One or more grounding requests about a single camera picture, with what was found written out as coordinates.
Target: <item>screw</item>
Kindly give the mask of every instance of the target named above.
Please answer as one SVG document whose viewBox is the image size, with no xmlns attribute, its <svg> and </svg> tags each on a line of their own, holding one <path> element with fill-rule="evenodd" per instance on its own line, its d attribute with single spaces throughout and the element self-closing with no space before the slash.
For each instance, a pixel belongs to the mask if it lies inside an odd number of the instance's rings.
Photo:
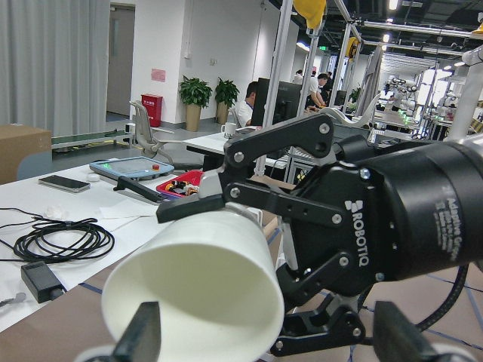
<svg viewBox="0 0 483 362">
<path fill-rule="evenodd" d="M 319 127 L 318 127 L 318 130 L 320 131 L 320 133 L 322 134 L 327 134 L 329 133 L 329 130 L 331 130 L 331 128 L 329 127 L 329 125 L 327 123 L 322 123 Z"/>
<path fill-rule="evenodd" d="M 354 337 L 359 337 L 361 334 L 362 334 L 362 331 L 360 328 L 354 328 L 354 330 L 352 331 L 352 335 Z"/>
<path fill-rule="evenodd" d="M 347 256 L 342 256 L 339 259 L 339 265 L 340 266 L 345 267 L 345 266 L 348 266 L 348 264 L 349 264 L 349 258 L 347 258 Z"/>
<path fill-rule="evenodd" d="M 367 168 L 362 168 L 359 171 L 359 174 L 361 175 L 362 179 L 369 179 L 369 177 L 371 177 L 371 172 Z"/>
<path fill-rule="evenodd" d="M 385 278 L 384 273 L 376 273 L 376 281 L 383 281 Z"/>
<path fill-rule="evenodd" d="M 233 158 L 235 159 L 235 162 L 240 163 L 245 158 L 245 155 L 243 155 L 243 152 L 238 151 L 238 152 L 235 153 L 235 155 L 233 156 Z"/>
<path fill-rule="evenodd" d="M 240 196 L 240 189 L 238 187 L 234 187 L 229 191 L 229 195 L 232 198 L 238 198 L 238 196 Z"/>
<path fill-rule="evenodd" d="M 334 224 L 340 224 L 342 222 L 342 216 L 339 215 L 338 213 L 335 213 L 333 216 L 332 216 L 332 222 Z"/>
</svg>

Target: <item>red fire extinguisher box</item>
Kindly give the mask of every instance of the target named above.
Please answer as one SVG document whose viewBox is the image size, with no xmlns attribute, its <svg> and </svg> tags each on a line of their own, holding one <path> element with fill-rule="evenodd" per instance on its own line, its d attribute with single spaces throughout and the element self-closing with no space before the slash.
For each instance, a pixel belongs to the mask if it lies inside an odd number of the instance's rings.
<svg viewBox="0 0 483 362">
<path fill-rule="evenodd" d="M 159 127 L 161 125 L 161 104 L 163 97 L 155 94 L 141 94 L 141 102 L 148 111 L 149 125 Z"/>
</svg>

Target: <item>red box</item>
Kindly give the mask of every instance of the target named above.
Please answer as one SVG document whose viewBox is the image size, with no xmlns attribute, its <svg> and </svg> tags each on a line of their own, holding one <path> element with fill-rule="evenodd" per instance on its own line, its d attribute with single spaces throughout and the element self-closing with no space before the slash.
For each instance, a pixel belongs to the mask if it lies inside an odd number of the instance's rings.
<svg viewBox="0 0 483 362">
<path fill-rule="evenodd" d="M 161 105 L 163 97 L 155 94 L 141 94 L 141 102 L 148 111 L 149 125 L 151 127 L 161 126 Z"/>
<path fill-rule="evenodd" d="M 166 186 L 173 181 L 186 181 L 194 186 L 199 186 L 199 183 L 202 179 L 202 174 L 203 171 L 200 170 L 191 170 L 185 172 L 174 179 L 170 179 L 169 181 L 156 186 L 156 191 L 161 192 L 163 195 L 167 195 L 169 198 L 184 198 L 184 195 L 177 194 L 176 192 L 166 191 Z"/>
</svg>

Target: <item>red tray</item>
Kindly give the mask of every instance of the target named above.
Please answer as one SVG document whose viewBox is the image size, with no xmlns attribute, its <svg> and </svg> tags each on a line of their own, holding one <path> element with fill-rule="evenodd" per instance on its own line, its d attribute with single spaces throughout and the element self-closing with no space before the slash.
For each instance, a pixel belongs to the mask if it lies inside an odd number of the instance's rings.
<svg viewBox="0 0 483 362">
<path fill-rule="evenodd" d="M 203 171 L 200 171 L 200 170 L 188 171 L 186 173 L 183 173 L 182 175 L 179 175 L 174 179 L 170 179 L 169 181 L 166 181 L 165 183 L 162 183 L 161 185 L 156 186 L 156 191 L 161 192 L 163 195 L 169 195 L 170 198 L 184 198 L 185 195 L 180 195 L 180 194 L 177 194 L 176 192 L 166 191 L 165 190 L 166 185 L 176 180 L 176 181 L 185 181 L 185 182 L 191 183 L 194 186 L 199 186 L 199 183 L 202 179 L 202 174 L 203 174 Z"/>
</svg>

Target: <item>door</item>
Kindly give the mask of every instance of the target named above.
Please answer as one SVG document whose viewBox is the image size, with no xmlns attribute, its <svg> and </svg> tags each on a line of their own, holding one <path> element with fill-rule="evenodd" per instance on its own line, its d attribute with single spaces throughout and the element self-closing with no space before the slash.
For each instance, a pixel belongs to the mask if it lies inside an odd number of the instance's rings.
<svg viewBox="0 0 483 362">
<path fill-rule="evenodd" d="M 107 112 L 129 116 L 133 42 L 134 8 L 111 6 Z"/>
</svg>

